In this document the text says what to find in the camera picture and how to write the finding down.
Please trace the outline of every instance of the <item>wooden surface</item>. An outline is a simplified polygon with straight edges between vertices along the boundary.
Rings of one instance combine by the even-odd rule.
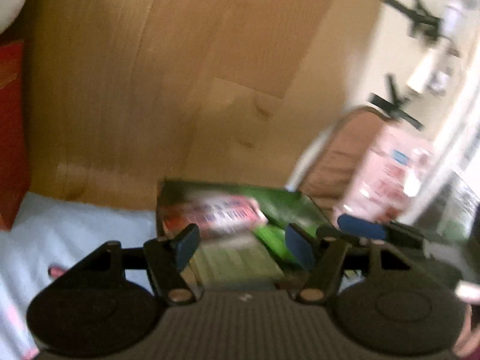
[[[29,0],[32,190],[155,206],[158,178],[282,186],[355,89],[379,0]]]

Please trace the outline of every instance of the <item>pink plastic package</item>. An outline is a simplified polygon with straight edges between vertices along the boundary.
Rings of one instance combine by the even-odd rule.
[[[333,209],[335,226],[341,214],[387,223],[407,209],[419,192],[432,157],[431,143],[416,136],[417,131],[408,132],[409,127],[390,122],[378,134]]]

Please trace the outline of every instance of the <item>red box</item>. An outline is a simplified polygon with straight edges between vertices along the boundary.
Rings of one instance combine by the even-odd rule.
[[[10,230],[30,186],[22,124],[23,42],[0,46],[0,230]]]

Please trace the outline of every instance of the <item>red and white package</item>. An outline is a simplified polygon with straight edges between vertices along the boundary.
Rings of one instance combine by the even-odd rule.
[[[365,154],[343,198],[335,205],[332,222],[341,214],[370,222],[387,223],[408,207],[420,186],[432,157],[432,145],[388,123]]]
[[[202,239],[234,235],[267,223],[257,201],[246,196],[205,197],[162,207],[161,215],[169,238],[175,237],[190,223],[198,225]]]

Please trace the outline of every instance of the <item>light blue cloth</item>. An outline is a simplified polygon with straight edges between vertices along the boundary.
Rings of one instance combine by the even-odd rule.
[[[0,359],[19,360],[35,347],[25,325],[33,297],[51,283],[51,264],[70,268],[102,243],[140,247],[155,237],[155,213],[99,208],[27,193],[10,233],[0,231]],[[148,289],[144,271],[127,279]]]

